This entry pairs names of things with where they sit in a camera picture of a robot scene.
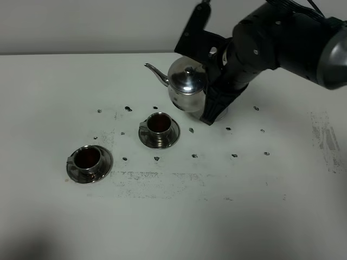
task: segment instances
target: black cable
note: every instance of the black cable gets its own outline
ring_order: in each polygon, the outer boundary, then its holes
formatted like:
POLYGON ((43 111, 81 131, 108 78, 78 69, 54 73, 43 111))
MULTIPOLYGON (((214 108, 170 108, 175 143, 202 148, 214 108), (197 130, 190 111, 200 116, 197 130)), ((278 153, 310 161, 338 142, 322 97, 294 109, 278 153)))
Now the black cable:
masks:
POLYGON ((266 1, 277 8, 307 15, 308 17, 316 20, 317 22, 322 22, 325 19, 325 17, 319 12, 313 10, 312 8, 302 6, 294 2, 293 0, 266 0, 266 1))
POLYGON ((316 6, 316 4, 313 2, 313 0, 307 0, 312 7, 315 9, 315 11, 319 12, 321 15, 323 15, 323 13, 319 10, 318 6, 316 6))

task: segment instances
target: teapot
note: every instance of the teapot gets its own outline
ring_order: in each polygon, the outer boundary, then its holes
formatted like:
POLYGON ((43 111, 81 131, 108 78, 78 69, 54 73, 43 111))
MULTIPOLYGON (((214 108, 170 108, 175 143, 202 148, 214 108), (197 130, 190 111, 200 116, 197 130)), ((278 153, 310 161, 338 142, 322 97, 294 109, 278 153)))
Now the teapot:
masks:
POLYGON ((177 108, 202 114, 208 77, 201 63, 183 56, 171 65, 167 76, 149 63, 145 66, 168 88, 170 100, 177 108))

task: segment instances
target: teapot lid knob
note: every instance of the teapot lid knob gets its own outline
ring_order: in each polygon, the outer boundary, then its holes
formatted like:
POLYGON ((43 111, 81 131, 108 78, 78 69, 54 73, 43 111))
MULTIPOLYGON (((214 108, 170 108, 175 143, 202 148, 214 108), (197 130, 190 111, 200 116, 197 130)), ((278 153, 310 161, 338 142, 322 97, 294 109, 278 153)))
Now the teapot lid knob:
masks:
POLYGON ((168 79, 173 89, 189 95, 202 91, 208 84, 202 64, 185 56, 171 65, 168 79))

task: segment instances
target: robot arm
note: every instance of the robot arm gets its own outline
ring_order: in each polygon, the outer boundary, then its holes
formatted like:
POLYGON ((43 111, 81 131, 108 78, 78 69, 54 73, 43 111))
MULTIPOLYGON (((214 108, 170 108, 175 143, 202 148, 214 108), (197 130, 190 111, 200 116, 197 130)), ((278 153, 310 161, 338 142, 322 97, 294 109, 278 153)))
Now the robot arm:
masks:
POLYGON ((291 0, 267 0, 225 39, 204 31, 210 13, 209 0, 197 5, 175 48, 206 68, 200 120, 208 125, 266 69, 282 67, 327 89, 347 85, 345 22, 291 0))

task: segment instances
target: smudge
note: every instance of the smudge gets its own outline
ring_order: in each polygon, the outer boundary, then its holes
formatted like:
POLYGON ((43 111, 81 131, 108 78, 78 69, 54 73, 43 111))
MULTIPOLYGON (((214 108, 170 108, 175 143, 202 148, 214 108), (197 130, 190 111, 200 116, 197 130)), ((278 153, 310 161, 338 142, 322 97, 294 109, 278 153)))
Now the smudge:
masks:
POLYGON ((334 142, 332 140, 332 135, 330 133, 330 129, 326 129, 325 130, 325 135, 326 135, 326 143, 327 143, 327 146, 328 146, 329 150, 331 150, 331 151, 332 150, 336 150, 335 144, 334 144, 334 142))
MULTIPOLYGON (((196 196, 191 199, 209 200, 200 174, 115 171, 114 175, 117 178, 111 176, 110 185, 114 187, 112 197, 115 198, 171 199, 183 193, 193 193, 196 196)), ((109 195, 104 189, 93 192, 93 197, 109 195)))
POLYGON ((333 127, 329 123, 327 112, 311 112, 313 147, 318 148, 323 156, 328 172, 347 172, 342 162, 340 147, 333 127))
POLYGON ((114 145, 114 134, 115 128, 110 132, 101 131, 98 137, 98 139, 100 138, 100 145, 111 150, 114 145))
POLYGON ((332 137, 334 138, 334 141, 335 141, 336 149, 337 149, 338 151, 340 151, 340 147, 338 146, 338 142, 337 142, 337 139, 336 139, 336 135, 335 135, 335 132, 334 132, 334 128, 330 127, 330 130, 331 130, 332 137))

